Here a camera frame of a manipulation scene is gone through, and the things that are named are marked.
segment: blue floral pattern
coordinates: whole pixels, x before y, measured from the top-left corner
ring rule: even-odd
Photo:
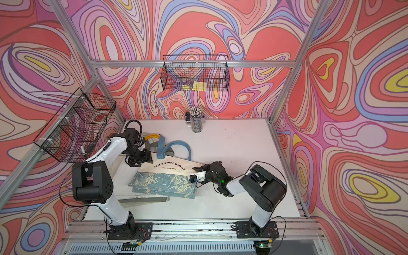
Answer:
[[[183,175],[137,172],[129,186],[135,193],[195,198],[195,184]]]

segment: mounting plate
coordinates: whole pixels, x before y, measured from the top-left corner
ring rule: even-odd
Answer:
[[[146,240],[150,239],[150,236],[152,234],[152,223],[151,222],[136,222],[136,229],[144,229],[144,231],[146,231],[147,234],[147,238]],[[109,233],[108,235],[108,240],[142,240],[144,237],[144,233],[141,230],[138,230],[136,233],[134,233],[133,235],[129,235],[129,233],[124,233],[123,235],[119,234],[119,233]]]
[[[237,238],[271,238],[275,240],[279,237],[278,228],[275,221],[269,221],[265,230],[261,233],[261,236],[255,236],[250,230],[250,223],[247,222],[235,222]]]

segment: metal vent grille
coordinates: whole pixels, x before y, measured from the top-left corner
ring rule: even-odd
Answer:
[[[193,252],[254,252],[253,241],[229,242],[145,242],[134,248],[122,247],[122,244],[111,244],[115,253],[193,253]],[[108,244],[79,243],[73,244],[69,254],[112,254]]]

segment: white table surface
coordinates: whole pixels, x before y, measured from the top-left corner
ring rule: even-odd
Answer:
[[[268,162],[285,174],[279,155],[273,143],[266,120],[207,120],[200,133],[193,133],[183,120],[142,120],[143,132],[159,133],[166,138],[165,143],[182,140],[191,148],[191,160],[203,164],[222,161],[227,173],[236,177],[245,173],[256,160]],[[137,123],[129,127],[139,129]],[[183,146],[172,147],[175,157],[187,158]],[[276,177],[280,174],[272,167],[260,164]],[[137,172],[137,167],[121,164],[114,180],[116,196],[131,193],[127,184]],[[170,197],[170,201],[141,203],[125,207],[139,220],[178,219],[229,219],[249,218],[256,203],[248,193],[234,197],[224,197],[214,191],[212,183],[207,183],[196,191],[195,199]],[[299,217],[299,210],[290,187],[286,197],[275,209],[272,216]],[[103,214],[91,206],[84,220],[102,220]]]

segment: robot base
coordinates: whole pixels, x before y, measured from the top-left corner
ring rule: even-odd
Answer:
[[[125,224],[119,226],[109,225],[111,229],[104,231],[104,233],[109,233],[108,240],[149,240],[152,225],[150,222],[135,222],[133,214],[129,211],[129,217]]]
[[[124,231],[113,231],[110,232],[108,235],[108,240],[142,240],[144,239],[144,232],[142,230],[137,230],[139,228],[144,229],[147,234],[146,240],[150,239],[151,236],[151,229],[152,229],[152,224],[148,222],[143,222],[135,223],[135,228],[136,230],[130,231],[130,230],[124,230]]]
[[[276,222],[270,221],[263,228],[264,230],[258,235],[254,235],[251,231],[251,222],[235,222],[237,238],[271,238],[275,240],[279,237],[278,228]]]

